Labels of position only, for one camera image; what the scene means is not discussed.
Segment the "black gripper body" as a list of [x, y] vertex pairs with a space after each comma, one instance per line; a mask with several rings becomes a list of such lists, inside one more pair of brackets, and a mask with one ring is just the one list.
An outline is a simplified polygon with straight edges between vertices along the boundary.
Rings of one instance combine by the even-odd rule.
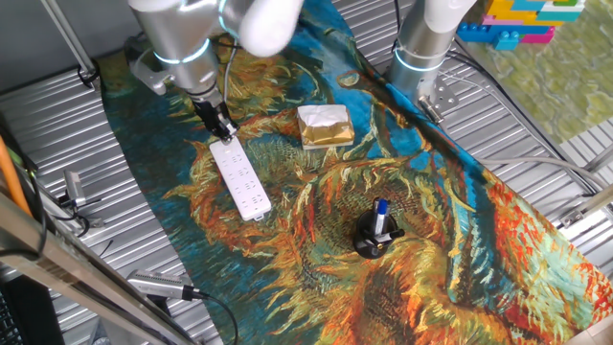
[[228, 124], [227, 111], [222, 109], [223, 98], [218, 90], [191, 94], [190, 98], [196, 115], [205, 126], [226, 126]]

